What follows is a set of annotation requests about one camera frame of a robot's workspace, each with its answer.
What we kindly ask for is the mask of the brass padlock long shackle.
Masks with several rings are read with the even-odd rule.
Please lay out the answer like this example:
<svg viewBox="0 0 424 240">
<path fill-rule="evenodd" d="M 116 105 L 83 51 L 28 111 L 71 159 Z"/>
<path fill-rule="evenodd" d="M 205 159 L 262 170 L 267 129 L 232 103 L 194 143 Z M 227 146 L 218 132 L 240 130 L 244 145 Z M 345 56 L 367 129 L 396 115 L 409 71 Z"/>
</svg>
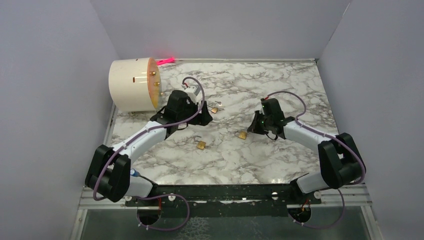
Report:
<svg viewBox="0 0 424 240">
<path fill-rule="evenodd" d="M 207 102 L 207 109 L 212 114 L 216 114 L 219 111 L 223 110 L 223 104 L 221 101 Z"/>
</svg>

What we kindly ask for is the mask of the brass padlock with key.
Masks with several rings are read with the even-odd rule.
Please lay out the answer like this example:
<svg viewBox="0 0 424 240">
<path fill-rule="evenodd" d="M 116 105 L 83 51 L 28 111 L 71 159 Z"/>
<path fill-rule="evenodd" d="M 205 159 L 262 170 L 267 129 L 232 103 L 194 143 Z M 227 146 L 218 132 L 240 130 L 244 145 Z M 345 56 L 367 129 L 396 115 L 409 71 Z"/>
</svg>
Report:
<svg viewBox="0 0 424 240">
<path fill-rule="evenodd" d="M 247 131 L 245 131 L 245 130 L 240 130 L 240 131 L 236 131 L 236 132 L 234 133 L 234 135 L 235 135 L 237 138 L 239 138 L 239 139 L 246 140 L 246 139 L 247 139 L 248 132 L 247 132 Z"/>
</svg>

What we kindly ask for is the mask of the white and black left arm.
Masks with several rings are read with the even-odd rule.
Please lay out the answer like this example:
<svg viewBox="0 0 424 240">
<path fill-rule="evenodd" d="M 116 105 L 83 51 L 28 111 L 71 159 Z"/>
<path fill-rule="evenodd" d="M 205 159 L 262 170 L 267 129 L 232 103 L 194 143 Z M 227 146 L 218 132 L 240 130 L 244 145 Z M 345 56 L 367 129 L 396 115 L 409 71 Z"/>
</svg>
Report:
<svg viewBox="0 0 424 240">
<path fill-rule="evenodd" d="M 94 199 L 115 203 L 124 197 L 138 197 L 144 205 L 155 203 L 155 183 L 137 172 L 132 173 L 132 165 L 150 148 L 178 131 L 179 126 L 208 125 L 213 118 L 204 95 L 198 85 L 173 90 L 167 104 L 141 130 L 113 146 L 100 145 L 94 151 L 84 182 L 93 190 Z"/>
</svg>

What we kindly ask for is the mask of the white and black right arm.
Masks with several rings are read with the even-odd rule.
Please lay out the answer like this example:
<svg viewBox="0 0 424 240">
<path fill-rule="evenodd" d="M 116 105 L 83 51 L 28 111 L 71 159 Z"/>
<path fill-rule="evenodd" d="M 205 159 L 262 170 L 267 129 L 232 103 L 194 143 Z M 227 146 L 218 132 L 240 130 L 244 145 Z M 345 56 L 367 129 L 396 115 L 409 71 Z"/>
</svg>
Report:
<svg viewBox="0 0 424 240">
<path fill-rule="evenodd" d="M 249 133 L 265 135 L 271 140 L 279 138 L 296 142 L 318 155 L 319 170 L 291 181 L 289 199 L 300 204 L 309 193 L 339 189 L 360 180 L 366 173 L 358 148 L 348 133 L 338 135 L 319 132 L 303 125 L 292 116 L 285 116 L 275 98 L 261 99 L 261 110 L 254 113 Z"/>
</svg>

